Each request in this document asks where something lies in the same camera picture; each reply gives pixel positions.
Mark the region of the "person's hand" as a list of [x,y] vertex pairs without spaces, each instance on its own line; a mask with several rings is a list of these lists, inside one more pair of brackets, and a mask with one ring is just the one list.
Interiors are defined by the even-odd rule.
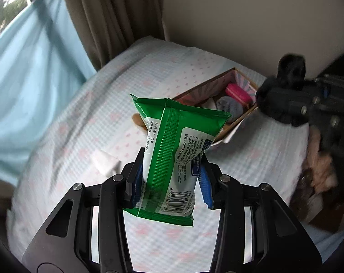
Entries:
[[303,170],[311,173],[310,186],[320,194],[338,185],[329,152],[320,150],[321,132],[316,126],[309,127],[308,146]]

